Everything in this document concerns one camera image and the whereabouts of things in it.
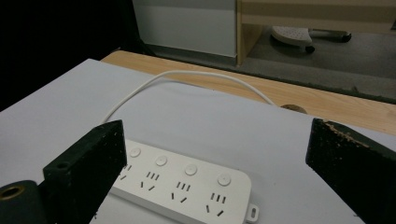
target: white tabletop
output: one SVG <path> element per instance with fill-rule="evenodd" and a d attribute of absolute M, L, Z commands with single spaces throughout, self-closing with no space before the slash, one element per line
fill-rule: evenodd
<path fill-rule="evenodd" d="M 42 168 L 152 76 L 87 60 L 0 113 L 0 186 Z M 305 164 L 311 116 L 162 79 L 110 119 L 125 137 L 245 172 L 259 223 L 363 223 Z M 396 136 L 353 127 L 395 150 Z M 174 223 L 109 194 L 92 223 Z"/>

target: cable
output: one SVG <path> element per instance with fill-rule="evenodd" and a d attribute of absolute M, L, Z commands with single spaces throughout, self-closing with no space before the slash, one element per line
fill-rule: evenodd
<path fill-rule="evenodd" d="M 137 89 L 135 89 L 133 92 L 131 92 L 129 95 L 127 95 L 123 100 L 121 100 L 118 104 L 116 104 L 105 116 L 105 118 L 102 120 L 102 123 L 106 123 L 107 120 L 113 115 L 123 104 L 125 104 L 129 99 L 134 97 L 136 94 L 138 94 L 140 91 L 145 89 L 151 82 L 157 80 L 160 77 L 165 77 L 168 75 L 174 75 L 174 74 L 182 74 L 182 75 L 198 75 L 198 76 L 207 76 L 207 77 L 221 77 L 225 78 L 234 82 L 239 83 L 240 85 L 254 91 L 256 94 L 258 94 L 266 103 L 269 105 L 276 105 L 271 99 L 269 99 L 266 95 L 264 95 L 262 92 L 258 91 L 256 88 L 253 86 L 247 84 L 246 82 L 235 78 L 235 77 L 229 77 L 225 76 L 222 74 L 218 73 L 209 73 L 209 72 L 198 72 L 198 71 L 188 71 L 188 70 L 171 70 L 171 71 L 166 71 L 163 73 L 160 73 L 159 75 L 149 79 L 145 83 L 143 83 L 141 86 L 139 86 Z"/>

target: white wall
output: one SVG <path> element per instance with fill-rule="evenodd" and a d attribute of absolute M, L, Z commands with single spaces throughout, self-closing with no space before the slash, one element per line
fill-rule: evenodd
<path fill-rule="evenodd" d="M 146 44 L 236 56 L 235 0 L 133 0 Z"/>

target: electrical outlet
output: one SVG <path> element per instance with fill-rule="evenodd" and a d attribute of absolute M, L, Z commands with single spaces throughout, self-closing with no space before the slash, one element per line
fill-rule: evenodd
<path fill-rule="evenodd" d="M 254 223 L 243 172 L 125 140 L 128 164 L 111 193 L 183 223 Z"/>

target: floor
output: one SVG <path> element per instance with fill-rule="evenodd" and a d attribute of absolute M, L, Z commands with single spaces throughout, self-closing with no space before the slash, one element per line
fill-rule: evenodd
<path fill-rule="evenodd" d="M 311 37 L 316 50 L 308 54 L 275 40 L 264 27 L 239 66 L 231 57 L 148 46 L 166 59 L 396 104 L 396 35 L 352 33 L 347 43 L 330 32 Z"/>

